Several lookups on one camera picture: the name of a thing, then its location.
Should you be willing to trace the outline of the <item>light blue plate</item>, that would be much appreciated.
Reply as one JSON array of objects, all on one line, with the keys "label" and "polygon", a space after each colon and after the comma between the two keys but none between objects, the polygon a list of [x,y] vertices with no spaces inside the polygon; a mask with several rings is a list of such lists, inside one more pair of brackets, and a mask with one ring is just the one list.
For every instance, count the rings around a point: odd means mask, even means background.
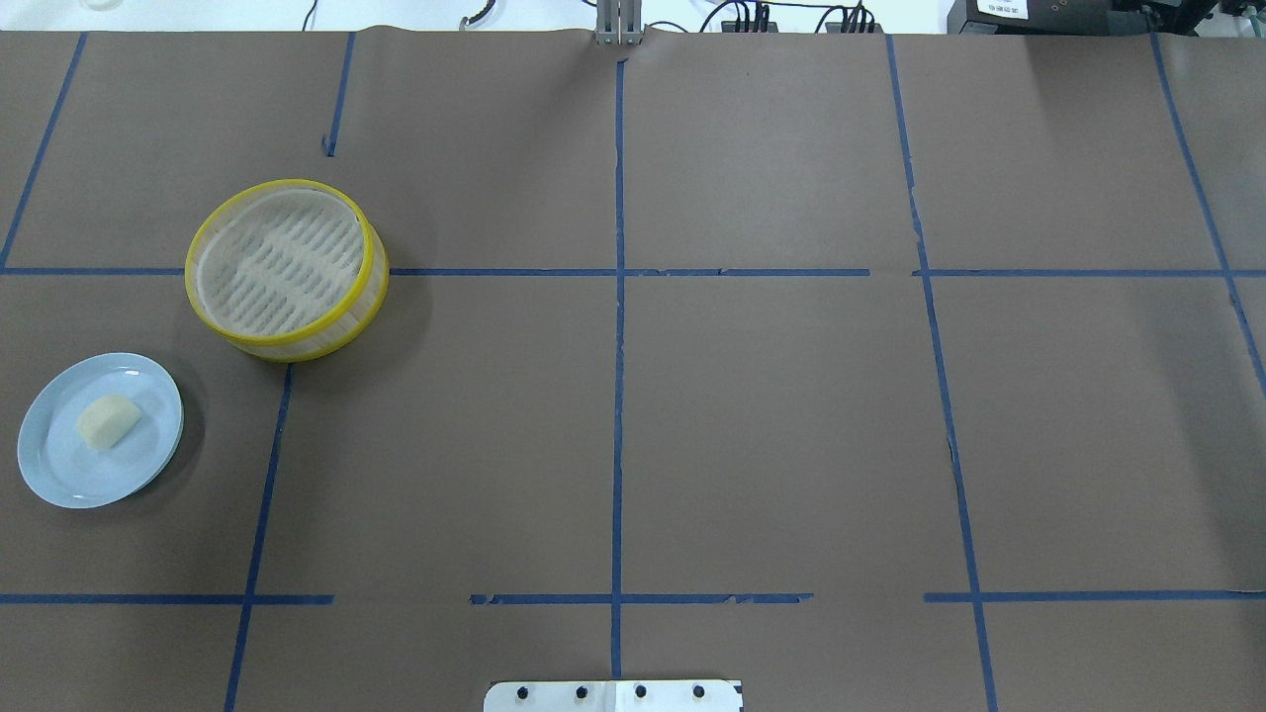
[{"label": "light blue plate", "polygon": [[[81,410],[105,394],[124,394],[141,421],[113,448],[90,448],[76,433]],[[46,503],[95,508],[148,486],[170,464],[184,432],[184,402],[173,378],[138,353],[101,353],[60,372],[32,402],[20,424],[22,478]]]}]

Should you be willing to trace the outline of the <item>right black usb hub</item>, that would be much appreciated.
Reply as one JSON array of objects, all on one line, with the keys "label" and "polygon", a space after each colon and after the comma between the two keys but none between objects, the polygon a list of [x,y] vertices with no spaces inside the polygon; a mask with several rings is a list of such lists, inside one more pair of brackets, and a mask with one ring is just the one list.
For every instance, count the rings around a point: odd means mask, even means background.
[{"label": "right black usb hub", "polygon": [[820,16],[815,32],[825,35],[881,35],[881,24],[862,3],[855,6],[830,6]]}]

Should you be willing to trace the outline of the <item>left black usb hub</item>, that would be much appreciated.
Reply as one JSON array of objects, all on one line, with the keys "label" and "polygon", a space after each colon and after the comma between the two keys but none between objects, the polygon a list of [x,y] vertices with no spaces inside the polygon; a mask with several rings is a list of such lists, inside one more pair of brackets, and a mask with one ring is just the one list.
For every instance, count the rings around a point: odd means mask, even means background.
[{"label": "left black usb hub", "polygon": [[728,35],[774,35],[774,33],[779,33],[770,3],[732,1],[729,5],[734,6],[736,14],[733,19],[718,22],[722,33],[728,33]]}]

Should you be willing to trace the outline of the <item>yellow round steamer basket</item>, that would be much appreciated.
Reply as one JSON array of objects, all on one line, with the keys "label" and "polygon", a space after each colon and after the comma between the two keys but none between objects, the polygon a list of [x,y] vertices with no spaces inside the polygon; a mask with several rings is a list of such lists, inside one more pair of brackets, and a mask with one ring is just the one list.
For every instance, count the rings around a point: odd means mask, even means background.
[{"label": "yellow round steamer basket", "polygon": [[322,359],[384,307],[390,265],[365,212],[306,179],[263,182],[216,207],[184,265],[190,307],[235,348],[271,362]]}]

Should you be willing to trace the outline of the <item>black device with label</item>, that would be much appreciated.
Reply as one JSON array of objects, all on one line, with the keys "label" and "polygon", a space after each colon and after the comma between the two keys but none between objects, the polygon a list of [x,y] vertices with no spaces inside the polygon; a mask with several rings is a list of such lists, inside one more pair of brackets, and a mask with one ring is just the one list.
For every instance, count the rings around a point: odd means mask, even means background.
[{"label": "black device with label", "polygon": [[950,35],[1148,35],[1161,16],[1139,1],[953,1]]}]

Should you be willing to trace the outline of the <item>white steamed bun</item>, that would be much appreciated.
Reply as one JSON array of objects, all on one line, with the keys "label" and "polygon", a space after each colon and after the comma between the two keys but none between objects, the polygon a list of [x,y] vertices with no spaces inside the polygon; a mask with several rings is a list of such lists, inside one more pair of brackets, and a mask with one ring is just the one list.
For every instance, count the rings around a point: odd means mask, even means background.
[{"label": "white steamed bun", "polygon": [[90,448],[105,451],[122,442],[142,416],[139,405],[124,394],[105,394],[81,410],[75,431]]}]

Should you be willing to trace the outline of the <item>aluminium frame post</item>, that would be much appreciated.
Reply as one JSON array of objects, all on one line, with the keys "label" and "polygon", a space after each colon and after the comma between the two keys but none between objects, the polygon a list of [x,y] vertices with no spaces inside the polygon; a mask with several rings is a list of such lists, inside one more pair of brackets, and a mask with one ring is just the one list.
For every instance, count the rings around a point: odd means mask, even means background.
[{"label": "aluminium frame post", "polygon": [[641,0],[595,0],[598,46],[641,46],[644,38]]}]

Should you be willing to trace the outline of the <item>black usb hub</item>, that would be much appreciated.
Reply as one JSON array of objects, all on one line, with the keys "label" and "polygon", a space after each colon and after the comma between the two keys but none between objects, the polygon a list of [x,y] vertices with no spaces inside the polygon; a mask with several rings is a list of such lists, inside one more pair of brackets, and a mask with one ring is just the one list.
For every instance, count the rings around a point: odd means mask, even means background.
[{"label": "black usb hub", "polygon": [[779,33],[770,3],[732,1],[729,5],[734,6],[736,14],[733,19],[718,22],[722,33],[728,33],[728,35],[774,35],[774,33]]},{"label": "black usb hub", "polygon": [[855,6],[830,6],[820,16],[815,32],[825,35],[881,35],[881,24],[862,3]]}]

